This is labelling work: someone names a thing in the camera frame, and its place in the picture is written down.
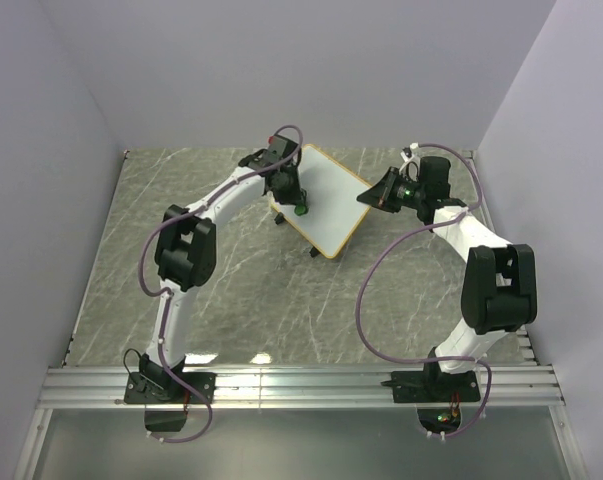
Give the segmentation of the green whiteboard eraser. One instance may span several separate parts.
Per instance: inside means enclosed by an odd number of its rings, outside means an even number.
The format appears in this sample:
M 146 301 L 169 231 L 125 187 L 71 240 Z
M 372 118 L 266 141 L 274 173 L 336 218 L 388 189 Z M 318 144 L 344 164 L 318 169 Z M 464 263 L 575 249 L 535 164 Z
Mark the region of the green whiteboard eraser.
M 294 213 L 297 216 L 303 216 L 303 215 L 307 214 L 308 213 L 308 207 L 307 207 L 307 205 L 306 204 L 296 205 L 295 208 L 294 208 Z

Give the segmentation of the orange framed whiteboard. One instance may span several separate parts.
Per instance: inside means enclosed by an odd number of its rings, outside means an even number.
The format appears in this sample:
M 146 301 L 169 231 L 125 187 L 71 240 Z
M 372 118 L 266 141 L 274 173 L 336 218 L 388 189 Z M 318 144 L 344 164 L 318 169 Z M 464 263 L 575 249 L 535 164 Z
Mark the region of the orange framed whiteboard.
M 297 215 L 293 206 L 273 199 L 270 207 L 321 255 L 333 259 L 369 212 L 370 206 L 357 197 L 371 184 L 312 144 L 302 148 L 299 179 L 307 193 L 307 213 Z

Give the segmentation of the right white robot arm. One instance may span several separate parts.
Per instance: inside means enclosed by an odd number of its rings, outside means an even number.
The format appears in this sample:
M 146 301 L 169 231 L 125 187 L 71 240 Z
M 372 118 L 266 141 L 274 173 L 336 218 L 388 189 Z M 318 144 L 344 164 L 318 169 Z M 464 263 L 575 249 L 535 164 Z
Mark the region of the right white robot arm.
M 475 217 L 483 204 L 480 187 L 473 203 L 452 196 L 449 158 L 454 150 L 435 143 L 425 147 L 427 154 L 419 143 L 403 148 L 402 165 L 389 168 L 357 200 L 387 213 L 413 210 L 421 231 L 444 240 L 465 264 L 462 318 L 422 361 L 425 393 L 442 400 L 496 342 L 536 319 L 536 263 L 529 245 L 498 236 Z

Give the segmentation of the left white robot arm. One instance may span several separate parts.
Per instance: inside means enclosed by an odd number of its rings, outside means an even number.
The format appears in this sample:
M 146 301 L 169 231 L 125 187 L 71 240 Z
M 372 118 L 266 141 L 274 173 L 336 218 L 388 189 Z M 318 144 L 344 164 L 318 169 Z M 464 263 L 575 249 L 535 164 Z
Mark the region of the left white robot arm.
M 308 211 L 298 168 L 303 138 L 277 130 L 268 145 L 242 158 L 210 193 L 185 207 L 172 205 L 146 240 L 138 265 L 143 293 L 159 299 L 149 347 L 139 357 L 139 376 L 161 402 L 192 390 L 183 379 L 186 352 L 183 328 L 200 288 L 217 263 L 217 233 L 242 208 L 268 194 L 299 213 Z

